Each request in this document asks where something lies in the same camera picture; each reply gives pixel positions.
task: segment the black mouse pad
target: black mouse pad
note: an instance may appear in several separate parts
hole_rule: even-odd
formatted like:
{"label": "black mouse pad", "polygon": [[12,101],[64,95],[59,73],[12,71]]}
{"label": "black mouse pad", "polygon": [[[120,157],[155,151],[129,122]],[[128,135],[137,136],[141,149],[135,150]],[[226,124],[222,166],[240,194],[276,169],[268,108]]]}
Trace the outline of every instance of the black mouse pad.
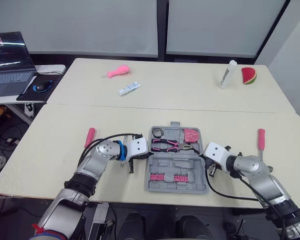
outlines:
{"label": "black mouse pad", "polygon": [[[31,83],[31,85],[26,89],[23,94],[20,94],[16,99],[18,101],[47,101],[53,90],[56,88],[63,75],[38,75]],[[51,87],[44,92],[36,92],[33,90],[33,86],[40,85],[42,82],[52,81]]]}

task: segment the pliers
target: pliers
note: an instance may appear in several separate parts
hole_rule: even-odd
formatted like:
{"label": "pliers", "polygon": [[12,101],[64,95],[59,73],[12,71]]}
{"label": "pliers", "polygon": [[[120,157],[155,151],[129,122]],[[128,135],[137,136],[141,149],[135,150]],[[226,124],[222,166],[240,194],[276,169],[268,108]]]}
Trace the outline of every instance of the pliers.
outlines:
{"label": "pliers", "polygon": [[152,139],[152,143],[154,144],[170,144],[172,145],[173,147],[170,147],[170,148],[157,148],[157,147],[152,147],[151,148],[151,151],[154,151],[154,152],[166,152],[166,153],[169,153],[169,152],[174,152],[174,153],[177,153],[179,150],[194,150],[196,153],[198,152],[196,149],[194,149],[194,147],[190,144],[184,144],[184,143],[179,143],[178,141],[176,140],[167,140],[167,139]]}

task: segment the toy watermelon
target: toy watermelon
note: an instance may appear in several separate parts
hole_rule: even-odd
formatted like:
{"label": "toy watermelon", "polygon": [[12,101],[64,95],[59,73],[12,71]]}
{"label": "toy watermelon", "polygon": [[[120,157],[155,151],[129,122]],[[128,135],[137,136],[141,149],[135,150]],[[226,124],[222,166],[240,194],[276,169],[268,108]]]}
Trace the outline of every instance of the toy watermelon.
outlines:
{"label": "toy watermelon", "polygon": [[257,76],[256,70],[252,67],[242,68],[242,74],[243,74],[243,84],[254,83]]}

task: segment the laptop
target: laptop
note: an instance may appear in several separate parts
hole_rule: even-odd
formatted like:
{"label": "laptop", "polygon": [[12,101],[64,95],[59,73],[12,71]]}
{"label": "laptop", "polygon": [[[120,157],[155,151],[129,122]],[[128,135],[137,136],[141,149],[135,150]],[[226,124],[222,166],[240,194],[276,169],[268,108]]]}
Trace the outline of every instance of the laptop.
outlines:
{"label": "laptop", "polygon": [[0,33],[0,96],[23,93],[34,72],[21,33]]}

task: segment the red screwdriver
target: red screwdriver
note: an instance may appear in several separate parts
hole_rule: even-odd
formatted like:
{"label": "red screwdriver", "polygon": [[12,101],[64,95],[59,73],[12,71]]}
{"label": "red screwdriver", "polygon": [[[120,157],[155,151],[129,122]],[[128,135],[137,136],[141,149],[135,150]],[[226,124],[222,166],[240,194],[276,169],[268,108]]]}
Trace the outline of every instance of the red screwdriver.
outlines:
{"label": "red screwdriver", "polygon": [[265,129],[259,129],[258,135],[258,148],[259,148],[259,157],[263,160],[263,151],[265,148]]}

